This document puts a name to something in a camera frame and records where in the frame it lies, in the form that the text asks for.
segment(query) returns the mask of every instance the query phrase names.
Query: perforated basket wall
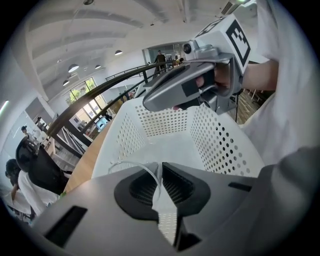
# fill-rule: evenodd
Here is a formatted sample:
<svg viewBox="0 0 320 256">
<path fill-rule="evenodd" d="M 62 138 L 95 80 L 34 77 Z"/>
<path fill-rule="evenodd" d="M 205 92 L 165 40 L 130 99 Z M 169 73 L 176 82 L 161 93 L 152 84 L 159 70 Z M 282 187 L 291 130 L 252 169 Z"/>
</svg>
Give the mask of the perforated basket wall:
<svg viewBox="0 0 320 256">
<path fill-rule="evenodd" d="M 227 114 L 205 105 L 150 112 L 142 98 L 122 105 L 99 152 L 92 177 L 120 160 L 173 162 L 209 172 L 257 177 L 264 166 L 248 137 Z M 116 171 L 132 165 L 119 165 Z"/>
</svg>

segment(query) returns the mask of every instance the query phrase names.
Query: ceiling light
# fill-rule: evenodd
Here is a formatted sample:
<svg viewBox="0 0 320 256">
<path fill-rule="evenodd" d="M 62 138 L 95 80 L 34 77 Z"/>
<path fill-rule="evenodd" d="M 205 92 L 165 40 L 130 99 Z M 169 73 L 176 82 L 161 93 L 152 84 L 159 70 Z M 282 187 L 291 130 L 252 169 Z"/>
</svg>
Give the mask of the ceiling light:
<svg viewBox="0 0 320 256">
<path fill-rule="evenodd" d="M 69 84 L 70 81 L 69 80 L 64 80 L 64 82 L 62 83 L 63 86 L 66 86 L 67 84 Z"/>
<path fill-rule="evenodd" d="M 91 5 L 94 2 L 94 0 L 84 0 L 83 4 L 85 6 Z"/>
<path fill-rule="evenodd" d="M 78 66 L 77 64 L 72 64 L 72 65 L 69 67 L 68 72 L 71 73 L 71 72 L 75 71 L 77 68 L 79 68 L 79 66 Z"/>
<path fill-rule="evenodd" d="M 120 54 L 122 54 L 121 50 L 116 50 L 115 53 L 114 53 L 114 55 L 120 55 Z"/>
<path fill-rule="evenodd" d="M 4 104 L 3 104 L 2 107 L 0 108 L 0 115 L 1 115 L 2 111 L 5 109 L 6 105 L 8 105 L 8 103 L 9 103 L 9 100 L 6 100 L 6 101 L 4 102 Z"/>
</svg>

